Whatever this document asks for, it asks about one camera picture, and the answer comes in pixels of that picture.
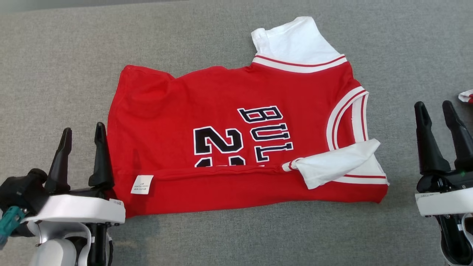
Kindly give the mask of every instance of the bulls lettering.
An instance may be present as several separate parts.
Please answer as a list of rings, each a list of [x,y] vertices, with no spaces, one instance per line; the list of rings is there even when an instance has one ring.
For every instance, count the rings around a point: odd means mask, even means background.
[[[289,151],[292,149],[293,149],[292,142],[288,142],[282,146],[269,146],[269,147],[255,146],[254,153],[256,156],[256,162],[269,161],[269,156],[265,155],[265,153],[268,153],[270,151]]]
[[[251,136],[257,142],[286,140],[291,138],[287,129],[288,127],[286,123],[281,123],[279,125],[260,126],[251,129]]]
[[[239,108],[238,112],[247,123],[258,123],[268,120],[280,120],[282,114],[277,106],[261,107],[255,109]]]

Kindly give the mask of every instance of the white outline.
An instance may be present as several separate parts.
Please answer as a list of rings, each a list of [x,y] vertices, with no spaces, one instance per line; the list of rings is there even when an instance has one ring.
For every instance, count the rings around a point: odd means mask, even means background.
[[[291,151],[294,149],[294,144],[292,142],[287,142],[284,144],[284,146],[287,146],[288,144],[291,144],[291,148],[284,148],[284,149],[280,149],[280,150],[269,150],[269,151],[262,151],[261,152],[261,157],[263,157],[263,160],[258,160],[258,152],[256,151],[256,148],[260,148],[260,149],[266,149],[266,148],[281,148],[282,145],[279,145],[279,146],[267,146],[267,147],[261,147],[261,146],[255,146],[254,147],[254,156],[255,156],[255,159],[256,159],[256,162],[264,162],[264,161],[269,161],[269,155],[265,155],[264,153],[265,152],[272,152],[272,151]]]
[[[286,128],[286,129],[269,129],[269,130],[265,130],[264,128],[265,127],[270,127],[270,126],[283,126]],[[271,138],[271,139],[268,139],[268,140],[257,140],[254,138],[254,135],[253,135],[253,130],[256,130],[255,133],[256,133],[256,136],[258,137],[272,137],[272,136],[280,136],[280,135],[283,135],[283,134],[286,134],[287,133],[287,138]],[[260,136],[258,134],[259,131],[263,131],[263,132],[268,132],[268,131],[281,131],[281,133],[279,134],[271,134],[271,135],[263,135],[263,136]],[[256,142],[267,142],[267,141],[272,141],[272,140],[288,140],[291,138],[291,134],[289,133],[288,131],[288,125],[286,123],[280,123],[278,125],[275,125],[275,124],[272,124],[272,125],[265,125],[265,126],[259,126],[259,127],[254,127],[250,130],[250,135],[251,137],[253,138],[254,141]]]
[[[197,165],[198,165],[201,161],[203,161],[204,159],[210,159],[210,166],[213,166],[212,157],[205,157],[205,158],[200,158],[199,161],[198,161],[196,164],[194,164],[194,167],[197,168],[197,167],[198,167]]]
[[[236,166],[236,165],[232,164],[232,162],[231,162],[232,158],[240,158],[241,160],[243,160],[243,165],[246,165],[246,160],[243,157],[241,157],[240,155],[236,155],[236,156],[229,156],[228,157],[228,165],[229,166]]]
[[[262,121],[253,121],[253,122],[248,122],[244,117],[243,117],[243,114],[240,112],[240,110],[243,110],[245,113],[247,113],[248,111],[254,111],[254,110],[258,110],[258,109],[263,109],[263,108],[276,108],[276,110],[278,111],[278,113],[281,115],[281,118],[271,118],[269,116],[269,119],[265,119],[265,120],[262,120]],[[253,108],[253,109],[245,109],[245,108],[238,108],[237,109],[238,113],[240,114],[241,118],[243,118],[243,121],[247,122],[248,124],[253,124],[253,123],[261,123],[261,122],[265,122],[265,121],[269,121],[269,120],[281,120],[284,118],[284,116],[282,115],[281,111],[279,110],[279,108],[276,106],[276,105],[271,105],[271,106],[264,106],[264,107],[259,107],[259,108]],[[253,114],[253,113],[259,113],[261,114],[261,112],[259,111],[256,111],[256,112],[252,112],[250,114]]]
[[[222,150],[215,144],[215,142],[213,142],[213,140],[212,140],[210,137],[205,137],[205,138],[204,138],[205,146],[206,146],[206,147],[210,147],[210,152],[197,153],[196,139],[195,139],[195,131],[196,131],[196,130],[200,130],[200,129],[207,129],[207,128],[210,128],[215,134],[217,134],[217,136],[218,136],[227,146],[232,146],[232,145],[234,145],[234,143],[233,143],[233,137],[231,137],[231,136],[228,134],[228,132],[229,132],[230,130],[236,130],[236,131],[238,132],[238,134],[240,134],[241,147],[240,147],[238,150],[236,150],[236,151],[222,151]],[[239,151],[241,151],[241,150],[243,149],[243,136],[242,136],[241,132],[240,132],[238,129],[236,129],[236,128],[227,128],[227,129],[225,130],[225,135],[227,136],[227,138],[230,138],[230,140],[231,140],[231,143],[230,143],[230,144],[228,144],[227,141],[226,141],[224,138],[222,138],[222,136],[221,136],[212,126],[205,126],[205,127],[200,127],[200,128],[194,128],[193,133],[194,133],[194,155],[212,154],[212,145],[207,144],[207,139],[209,139],[209,140],[212,142],[213,146],[215,146],[215,147],[220,151],[220,153],[235,153],[235,152],[239,152]]]
[[[289,72],[296,72],[296,73],[313,73],[313,72],[318,72],[322,70],[326,70],[338,65],[341,65],[345,62],[347,62],[347,59],[344,57],[343,54],[338,55],[339,59],[336,61],[329,63],[329,64],[322,64],[319,66],[295,66],[295,65],[290,65],[290,64],[284,64],[284,63],[279,63],[279,62],[274,62],[265,58],[261,57],[255,57],[253,59],[253,63],[269,66],[272,68],[284,70],[284,71],[289,71]]]
[[[352,101],[358,99],[359,97],[361,97],[363,95],[368,94],[368,92],[365,91],[365,89],[363,89],[362,86],[356,87],[356,88],[352,89],[351,91],[349,91],[347,94],[345,94],[345,96],[343,96],[343,98],[337,103],[337,105],[333,108],[332,112],[330,113],[328,123],[327,123],[327,129],[326,129],[327,144],[328,144],[328,148],[329,148],[330,151],[338,149],[338,145],[336,145],[335,141],[332,140],[333,125],[336,122],[335,119],[337,118],[337,115],[342,111],[342,108],[344,107],[344,105],[347,104],[348,101],[353,96],[357,95],[358,93],[360,93],[358,95],[358,97],[352,99]],[[338,131],[338,128],[335,128],[335,140],[337,139],[337,135],[336,135],[337,131]]]

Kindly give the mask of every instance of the white trim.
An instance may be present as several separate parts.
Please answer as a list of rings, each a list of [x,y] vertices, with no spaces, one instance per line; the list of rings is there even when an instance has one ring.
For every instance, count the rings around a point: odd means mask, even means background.
[[[363,97],[363,116],[361,117],[363,121],[363,132],[365,133],[365,140],[369,140],[368,138],[368,126],[367,126],[367,120],[366,120],[366,105],[368,104],[368,96],[369,94],[366,94]]]
[[[386,178],[376,177],[340,177],[335,179],[334,182],[365,185],[389,185]]]
[[[359,86],[357,88],[354,88],[352,89],[351,91],[349,91],[347,94],[345,94],[345,96],[343,96],[343,98],[337,103],[337,105],[335,106],[335,108],[333,108],[332,110],[332,113],[330,114],[329,116],[329,119],[328,119],[328,123],[327,123],[327,130],[326,130],[326,137],[327,137],[327,144],[328,144],[328,148],[330,151],[333,151],[335,149],[338,149],[338,147],[335,147],[334,146],[334,142],[332,141],[332,133],[333,133],[333,125],[335,124],[335,119],[338,115],[339,112],[341,112],[343,106],[353,97],[355,96],[356,94],[362,92],[362,91],[365,91],[365,89],[363,89],[362,86]],[[358,99],[359,97],[365,95],[365,94],[368,94],[367,91],[365,91],[364,93],[361,93],[358,97],[352,99],[352,100],[356,100]],[[337,139],[336,138],[336,133],[337,133],[337,130],[338,128],[335,129],[335,140]]]
[[[350,107],[355,101],[359,101],[359,100],[362,100],[363,99],[363,96],[365,94],[367,94],[368,92],[366,91],[365,93],[360,93],[357,97],[351,99],[351,101],[349,101],[347,104],[345,104],[345,106],[343,107],[343,109],[340,111],[340,115],[338,116],[337,118],[337,121],[335,122],[335,132],[333,134],[333,144],[335,146],[336,149],[339,149],[340,147],[338,146],[338,126],[340,125],[340,121],[342,120],[342,116],[343,114],[345,113],[345,111],[348,109],[348,107]]]
[[[284,70],[284,71],[289,71],[289,72],[295,72],[295,73],[313,73],[313,72],[318,72],[322,70],[329,69],[331,67],[335,67],[338,65],[341,65],[343,63],[347,62],[347,59],[345,57],[342,57],[332,63],[329,64],[322,64],[319,66],[296,66],[296,65],[290,65],[290,63],[285,64],[285,63],[279,63],[279,62],[274,62],[265,58],[261,57],[255,57],[253,59],[253,63],[265,65],[268,67]]]
[[[363,134],[363,123],[361,118],[361,106],[363,103],[363,97],[356,99],[351,105],[351,126],[353,128],[353,137],[355,142],[365,141],[365,135]]]
[[[291,162],[286,162],[286,163],[282,164],[282,169],[284,170],[284,172],[291,172],[292,171],[292,169],[289,168],[289,164],[291,164]]]

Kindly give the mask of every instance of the robotic arm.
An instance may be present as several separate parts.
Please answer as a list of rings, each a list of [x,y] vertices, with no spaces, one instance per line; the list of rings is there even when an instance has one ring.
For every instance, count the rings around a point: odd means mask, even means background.
[[[110,266],[111,226],[125,222],[125,208],[112,190],[114,179],[105,125],[97,123],[94,173],[88,188],[67,183],[72,130],[64,129],[47,175],[32,169],[0,186],[0,249],[8,237],[38,237],[31,266]]]
[[[452,103],[444,101],[442,107],[455,146],[455,169],[438,149],[424,103],[417,102],[414,109],[422,177],[417,183],[416,202],[421,215],[437,220],[448,263],[473,266],[473,139]]]

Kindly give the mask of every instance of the red stripe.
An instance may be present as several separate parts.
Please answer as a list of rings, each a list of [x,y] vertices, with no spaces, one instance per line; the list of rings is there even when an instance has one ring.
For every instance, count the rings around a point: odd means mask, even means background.
[[[337,120],[338,120],[338,116],[340,116],[340,113],[342,112],[342,110],[345,108],[345,106],[351,102],[351,100],[353,100],[354,98],[356,98],[358,95],[362,94],[362,93],[366,93],[365,90],[362,90],[360,91],[359,93],[353,95],[343,106],[342,108],[340,109],[340,112],[338,112],[337,116],[335,117],[335,121],[333,123],[333,126],[332,126],[332,144],[333,144],[333,148],[336,149],[335,147],[335,126],[337,125]]]
[[[384,178],[385,176],[359,176],[359,175],[344,175],[344,177],[362,177],[362,178]]]
[[[345,56],[341,56],[335,60],[332,60],[330,62],[327,62],[327,63],[322,63],[322,64],[317,64],[317,65],[303,65],[303,64],[294,64],[294,63],[288,63],[288,62],[284,62],[284,61],[279,61],[279,60],[275,60],[275,59],[272,59],[272,58],[268,58],[268,57],[264,57],[264,56],[261,56],[261,55],[257,55],[256,57],[259,57],[259,58],[263,58],[263,59],[266,59],[266,60],[269,60],[269,61],[273,61],[273,62],[276,62],[276,63],[281,63],[281,64],[285,64],[285,65],[291,65],[291,66],[302,66],[302,67],[316,67],[316,66],[323,66],[323,65],[327,65],[327,64],[330,64],[330,63],[333,63],[339,59],[342,59],[344,58]]]
[[[365,114],[365,112],[364,112],[364,110],[365,110],[365,108],[364,108],[365,107],[365,97],[366,97],[366,95],[364,95],[363,98],[361,99],[361,128],[363,129],[363,139],[365,141],[367,141],[366,132],[365,132],[365,116],[364,116],[364,114]]]

